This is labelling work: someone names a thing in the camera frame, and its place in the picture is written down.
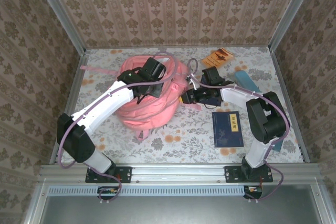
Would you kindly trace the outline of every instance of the cable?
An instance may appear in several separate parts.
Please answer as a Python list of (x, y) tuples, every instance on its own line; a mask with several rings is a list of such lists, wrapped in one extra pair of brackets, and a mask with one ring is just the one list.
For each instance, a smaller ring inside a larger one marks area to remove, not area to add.
[(217, 108), (218, 106), (216, 106), (216, 105), (213, 105), (214, 107), (212, 107), (212, 108), (209, 108), (209, 107), (207, 107), (206, 106), (206, 104), (204, 104), (204, 107), (206, 107), (207, 109), (209, 109), (209, 110), (211, 110), (211, 109), (215, 109), (215, 108)]
[[(191, 70), (191, 62), (192, 62), (192, 61), (194, 61), (194, 62), (196, 63), (196, 68), (195, 68), (195, 70), (194, 70), (193, 72), (192, 72), (192, 70)], [(203, 84), (203, 83), (200, 83), (200, 82), (193, 76), (193, 74), (194, 74), (194, 73), (197, 71), (197, 69), (198, 69), (198, 62), (197, 62), (197, 60), (196, 60), (195, 58), (191, 58), (191, 59), (188, 61), (187, 67), (188, 67), (188, 73), (189, 73), (190, 77), (191, 77), (196, 83), (198, 83), (199, 85), (201, 85), (201, 86), (203, 86), (203, 87), (206, 87), (206, 88), (212, 88), (212, 89), (233, 89), (232, 87), (226, 87), (226, 86), (224, 86), (224, 87), (223, 87), (223, 86), (209, 86), (209, 85), (205, 85), (205, 84)], [(266, 101), (268, 104), (270, 104), (271, 106), (273, 106), (273, 107), (279, 112), (279, 114), (281, 115), (281, 117), (282, 117), (282, 119), (284, 120), (285, 125), (286, 125), (286, 131), (285, 131), (285, 133), (283, 134), (283, 136), (281, 136), (279, 139), (275, 140), (275, 141), (268, 147), (267, 152), (265, 153), (265, 156), (264, 156), (264, 162), (265, 162), (265, 164), (266, 164), (269, 168), (271, 168), (271, 169), (277, 171), (277, 172), (281, 175), (281, 180), (280, 180), (279, 184), (276, 186), (276, 188), (275, 188), (272, 192), (270, 192), (268, 195), (266, 195), (266, 196), (264, 196), (264, 197), (261, 197), (261, 198), (259, 198), (259, 199), (255, 199), (256, 201), (257, 201), (257, 200), (264, 200), (264, 199), (267, 199), (269, 196), (271, 196), (273, 193), (275, 193), (275, 191), (278, 190), (278, 188), (281, 186), (281, 184), (282, 184), (282, 182), (283, 182), (283, 173), (282, 173), (281, 171), (279, 171), (278, 169), (272, 167), (270, 164), (268, 164), (268, 163), (266, 162), (266, 158), (268, 157), (268, 155), (269, 155), (270, 151), (272, 150), (273, 146), (274, 146), (276, 143), (278, 143), (278, 142), (282, 141), (283, 139), (285, 139), (286, 136), (288, 135), (288, 133), (289, 133), (289, 122), (288, 122), (288, 119), (287, 119), (286, 115), (283, 113), (283, 111), (282, 111), (278, 106), (276, 106), (273, 102), (271, 102), (270, 100), (268, 100), (267, 98), (263, 97), (262, 95), (260, 95), (260, 94), (258, 94), (258, 93), (256, 93), (256, 92), (252, 92), (252, 91), (250, 91), (250, 90), (244, 89), (244, 88), (239, 87), (239, 86), (235, 86), (234, 88), (237, 89), (237, 90), (243, 91), (243, 92), (245, 92), (245, 93), (247, 93), (247, 94), (254, 95), (254, 96), (256, 96), (256, 97), (258, 97), (258, 98), (261, 98), (262, 100)]]
[(94, 168), (92, 168), (92, 167), (90, 167), (90, 166), (88, 166), (88, 167), (89, 167), (92, 171), (94, 171), (95, 173), (97, 173), (98, 175), (100, 175), (100, 176), (104, 176), (104, 177), (113, 178), (115, 181), (118, 182), (118, 185), (119, 185), (119, 186), (118, 186), (118, 191), (116, 192), (116, 194), (115, 194), (111, 199), (104, 200), (104, 199), (101, 198), (101, 194), (102, 194), (102, 192), (105, 191), (105, 190), (108, 190), (108, 188), (103, 188), (103, 189), (101, 189), (101, 190), (99, 191), (99, 194), (98, 194), (98, 198), (101, 200), (101, 202), (102, 202), (102, 201), (113, 201), (113, 200), (115, 200), (115, 199), (118, 197), (118, 195), (120, 194), (121, 189), (122, 189), (121, 181), (120, 181), (118, 178), (116, 178), (116, 177), (114, 177), (114, 176), (112, 176), (112, 175), (105, 174), (105, 173), (100, 173), (100, 172), (97, 171), (96, 169), (94, 169)]

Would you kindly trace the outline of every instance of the pink backpack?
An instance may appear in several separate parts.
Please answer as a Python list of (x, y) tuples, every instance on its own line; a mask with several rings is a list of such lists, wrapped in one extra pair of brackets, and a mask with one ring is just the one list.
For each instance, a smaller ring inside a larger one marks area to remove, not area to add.
[[(134, 56), (127, 59), (121, 66), (119, 74), (128, 69), (142, 67), (148, 58), (152, 56)], [(163, 55), (156, 56), (155, 59), (169, 59), (162, 62), (166, 66), (165, 77), (174, 71), (174, 61)], [(127, 127), (136, 130), (138, 140), (144, 140), (150, 134), (150, 129), (163, 126), (173, 117), (179, 106), (179, 97), (186, 90), (188, 83), (187, 66), (178, 63), (178, 69), (173, 81), (167, 81), (163, 84), (162, 92), (159, 98), (146, 96), (139, 104), (137, 99), (120, 107), (116, 115), (120, 121)]]

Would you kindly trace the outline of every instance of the metal frame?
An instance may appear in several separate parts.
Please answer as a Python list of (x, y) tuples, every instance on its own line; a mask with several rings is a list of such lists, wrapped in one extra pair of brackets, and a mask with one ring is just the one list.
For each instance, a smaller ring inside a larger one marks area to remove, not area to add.
[(296, 13), (298, 12), (302, 2), (303, 0), (291, 0), (289, 2), (287, 9), (284, 15), (282, 16), (282, 19), (269, 42), (271, 50), (275, 51), (275, 49), (278, 47), (288, 27), (290, 26), (290, 23), (292, 22)]
[[(72, 86), (71, 86), (71, 90), (70, 90), (70, 93), (69, 93), (67, 105), (66, 105), (65, 111), (64, 111), (68, 115), (72, 115), (73, 112), (75, 111), (77, 98), (78, 98), (78, 94), (79, 94), (79, 91), (80, 91), (80, 85), (83, 81), (83, 77), (84, 77), (84, 73), (85, 73), (85, 71), (82, 71), (80, 69), (80, 66), (82, 66), (82, 65), (86, 66), (86, 64), (88, 63), (88, 60), (89, 60), (88, 53), (89, 53), (89, 51), (86, 51), (85, 55), (83, 57), (79, 58), (76, 74), (75, 74), (75, 77), (74, 77), (74, 81), (72, 82)], [(55, 140), (54, 149), (52, 150), (53, 153), (51, 154), (50, 161), (49, 161), (50, 165), (55, 163), (56, 156), (57, 156), (57, 151), (58, 151), (58, 146), (59, 145), (58, 145), (57, 141)]]
[[(48, 197), (99, 196), (100, 186), (49, 186)], [(140, 186), (127, 185), (119, 196), (244, 196), (243, 186)]]
[[(153, 188), (154, 186), (221, 186), (246, 185), (243, 183), (227, 184), (225, 182), (224, 167), (234, 164), (119, 164), (132, 166), (132, 182), (123, 184), (124, 188)], [(311, 185), (314, 199), (320, 213), (322, 223), (335, 223), (331, 201), (325, 187), (318, 164), (272, 164), (281, 170), (285, 176), (284, 185)], [(38, 184), (31, 201), (25, 224), (39, 223), (48, 197), (49, 187), (72, 186), (74, 188), (98, 186), (115, 186), (115, 184), (86, 184), (85, 165), (75, 165), (72, 169), (63, 170), (58, 165), (44, 165), (41, 167)], [(274, 182), (278, 184), (280, 175), (273, 173)]]
[(307, 152), (306, 146), (304, 144), (304, 141), (303, 141), (303, 138), (302, 138), (302, 135), (301, 135), (301, 132), (300, 132), (300, 127), (299, 127), (298, 121), (296, 120), (296, 116), (295, 116), (295, 113), (294, 113), (294, 110), (293, 110), (292, 103), (290, 102), (290, 98), (289, 98), (289, 95), (288, 95), (288, 92), (287, 92), (285, 81), (283, 80), (283, 76), (282, 76), (282, 73), (281, 73), (281, 70), (280, 70), (280, 67), (279, 67), (277, 57), (276, 57), (275, 52), (273, 50), (271, 50), (270, 53), (271, 53), (271, 58), (272, 58), (273, 65), (274, 65), (274, 68), (275, 68), (275, 72), (278, 76), (281, 91), (283, 93), (283, 98), (285, 99), (285, 103), (286, 103), (286, 106), (287, 106), (287, 109), (288, 109), (288, 114), (289, 114), (290, 120), (292, 122), (293, 130), (294, 130), (295, 136), (297, 137), (299, 146), (301, 148), (303, 159), (306, 163), (309, 163), (310, 159), (309, 159), (309, 156), (308, 156), (308, 152)]
[(207, 44), (207, 45), (168, 45), (168, 46), (136, 46), (136, 47), (97, 47), (97, 48), (90, 48), (88, 47), (87, 50), (93, 50), (93, 49), (114, 49), (114, 48), (118, 48), (118, 49), (139, 49), (139, 48), (145, 48), (145, 49), (157, 49), (157, 50), (162, 50), (165, 51), (166, 48), (210, 48), (210, 47), (214, 47), (214, 48), (230, 48), (230, 47), (266, 47), (266, 44), (253, 44), (253, 45), (247, 45), (247, 44), (234, 44), (234, 45), (230, 45), (230, 44)]
[(79, 36), (79, 34), (76, 31), (75, 26), (71, 22), (70, 17), (66, 13), (66, 8), (62, 6), (62, 3), (60, 0), (47, 0), (49, 5), (54, 10), (58, 20), (61, 22), (62, 27), (67, 32), (72, 44), (76, 48), (78, 54), (82, 57), (85, 54), (85, 43)]

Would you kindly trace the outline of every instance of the pink strap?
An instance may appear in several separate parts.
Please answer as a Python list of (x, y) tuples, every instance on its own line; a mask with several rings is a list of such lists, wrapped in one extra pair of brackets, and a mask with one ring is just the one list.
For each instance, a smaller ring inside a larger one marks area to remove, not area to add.
[(187, 108), (193, 108), (193, 109), (196, 109), (196, 110), (202, 110), (202, 107), (200, 105), (198, 105), (197, 103), (196, 104), (185, 104), (185, 103), (180, 103), (181, 106), (183, 107), (187, 107)]
[(116, 71), (116, 70), (110, 70), (110, 69), (104, 69), (104, 68), (95, 68), (95, 67), (92, 67), (92, 66), (84, 66), (84, 65), (80, 66), (80, 69), (95, 71), (95, 72), (98, 72), (98, 73), (110, 74), (112, 76), (115, 76), (118, 73), (118, 71)]
[(148, 136), (149, 136), (149, 130), (144, 130), (144, 131), (136, 131), (136, 138), (142, 142), (143, 140), (145, 140)]

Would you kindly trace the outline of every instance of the black clamp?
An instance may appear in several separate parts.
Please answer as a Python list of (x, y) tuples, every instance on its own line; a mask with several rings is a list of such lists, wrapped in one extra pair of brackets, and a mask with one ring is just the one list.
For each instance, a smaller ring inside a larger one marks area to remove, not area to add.
[[(232, 81), (226, 81), (224, 78), (220, 77), (216, 67), (204, 69), (202, 72), (205, 78), (205, 82), (208, 83), (209, 86), (226, 86), (233, 83)], [(181, 95), (181, 98), (183, 103), (192, 104), (207, 100), (209, 98), (222, 99), (220, 92), (220, 89), (199, 87), (197, 90), (187, 90)]]
[[(134, 68), (131, 70), (126, 70), (121, 73), (118, 77), (118, 81), (122, 81), (126, 84), (139, 83), (139, 82), (154, 82), (160, 81), (166, 72), (166, 67), (154, 58), (148, 58), (143, 67)], [(134, 97), (138, 98), (138, 104), (142, 99), (151, 95), (153, 97), (159, 98), (162, 91), (163, 84), (157, 85), (143, 85), (134, 86), (129, 89), (133, 90)]]

